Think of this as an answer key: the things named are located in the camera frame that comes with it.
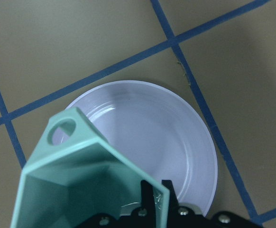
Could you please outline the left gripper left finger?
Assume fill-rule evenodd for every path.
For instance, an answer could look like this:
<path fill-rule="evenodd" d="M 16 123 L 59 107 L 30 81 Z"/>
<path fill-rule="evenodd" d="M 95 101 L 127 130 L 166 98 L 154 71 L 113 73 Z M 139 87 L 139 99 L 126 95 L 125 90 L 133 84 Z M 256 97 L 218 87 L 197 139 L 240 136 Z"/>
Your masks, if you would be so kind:
<path fill-rule="evenodd" d="M 155 228 L 156 209 L 153 187 L 145 180 L 140 182 L 141 204 L 129 216 L 115 219 L 106 213 L 98 213 L 86 219 L 78 228 Z"/>

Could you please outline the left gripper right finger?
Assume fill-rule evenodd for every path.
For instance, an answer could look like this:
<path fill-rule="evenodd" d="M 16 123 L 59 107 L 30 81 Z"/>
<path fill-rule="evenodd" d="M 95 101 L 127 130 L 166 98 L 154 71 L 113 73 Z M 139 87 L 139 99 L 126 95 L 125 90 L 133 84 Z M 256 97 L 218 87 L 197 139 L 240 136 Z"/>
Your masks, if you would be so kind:
<path fill-rule="evenodd" d="M 206 228 L 207 222 L 198 206 L 179 203 L 171 180 L 162 180 L 170 191 L 167 228 Z"/>

